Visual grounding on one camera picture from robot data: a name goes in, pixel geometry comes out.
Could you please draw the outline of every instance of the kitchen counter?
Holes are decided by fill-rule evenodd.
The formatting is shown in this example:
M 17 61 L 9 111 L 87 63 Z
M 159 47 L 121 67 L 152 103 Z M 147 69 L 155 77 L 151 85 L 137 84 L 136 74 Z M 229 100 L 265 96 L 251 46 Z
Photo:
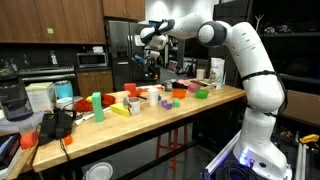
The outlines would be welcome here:
M 76 72 L 92 72 L 92 71 L 105 71 L 105 70 L 112 70 L 112 67 L 92 67 L 92 68 L 76 68 Z

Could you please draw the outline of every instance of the pink bowl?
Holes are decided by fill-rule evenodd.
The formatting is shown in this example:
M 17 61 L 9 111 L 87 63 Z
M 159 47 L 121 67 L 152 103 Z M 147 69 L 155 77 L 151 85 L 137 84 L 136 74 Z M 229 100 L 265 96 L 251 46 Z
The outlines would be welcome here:
M 197 89 L 200 89 L 200 85 L 199 84 L 189 84 L 188 85 L 188 91 L 190 92 L 194 92 Z

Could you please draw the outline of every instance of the upper cabinet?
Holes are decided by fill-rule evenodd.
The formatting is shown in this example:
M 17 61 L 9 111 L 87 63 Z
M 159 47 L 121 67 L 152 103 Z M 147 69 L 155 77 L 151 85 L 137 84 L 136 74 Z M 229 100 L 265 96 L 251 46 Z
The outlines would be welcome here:
M 101 0 L 0 0 L 0 28 L 0 43 L 105 43 Z
M 15 37 L 15 41 L 11 42 L 41 43 L 44 41 L 34 0 L 3 0 L 3 4 Z
M 35 0 L 45 40 L 49 43 L 68 43 L 69 32 L 61 0 Z
M 14 36 L 9 23 L 8 16 L 4 9 L 3 2 L 0 1 L 0 41 L 1 42 L 13 42 Z
M 103 0 L 104 16 L 135 19 L 145 19 L 145 0 Z

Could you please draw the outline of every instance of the cabinet door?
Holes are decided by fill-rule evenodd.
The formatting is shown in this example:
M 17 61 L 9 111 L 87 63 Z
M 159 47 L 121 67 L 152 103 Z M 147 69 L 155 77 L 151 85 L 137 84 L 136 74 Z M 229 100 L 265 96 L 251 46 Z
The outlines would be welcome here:
M 3 0 L 3 3 L 16 42 L 43 42 L 41 24 L 34 0 Z
M 88 43 L 88 31 L 83 3 L 78 0 L 62 0 L 70 43 Z
M 14 42 L 11 25 L 2 1 L 0 1 L 0 29 L 0 42 Z
M 97 92 L 97 83 L 94 72 L 77 73 L 80 96 L 86 98 Z
M 103 13 L 100 0 L 83 0 L 90 44 L 105 44 Z
M 100 91 L 101 94 L 113 92 L 113 79 L 111 71 L 96 72 L 96 80 L 98 91 Z
M 144 20 L 145 19 L 145 0 L 126 0 L 127 18 Z
M 103 0 L 104 16 L 126 18 L 126 0 Z
M 46 41 L 48 43 L 69 43 L 69 32 L 62 1 L 35 0 L 35 2 Z

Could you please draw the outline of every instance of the oven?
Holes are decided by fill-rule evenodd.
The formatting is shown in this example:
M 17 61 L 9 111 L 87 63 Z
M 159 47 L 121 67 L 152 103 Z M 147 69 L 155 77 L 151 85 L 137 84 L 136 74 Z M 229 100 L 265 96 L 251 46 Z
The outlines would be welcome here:
M 39 65 L 19 70 L 19 77 L 25 86 L 39 82 L 57 82 L 68 80 L 71 82 L 73 95 L 80 96 L 77 77 L 73 65 Z

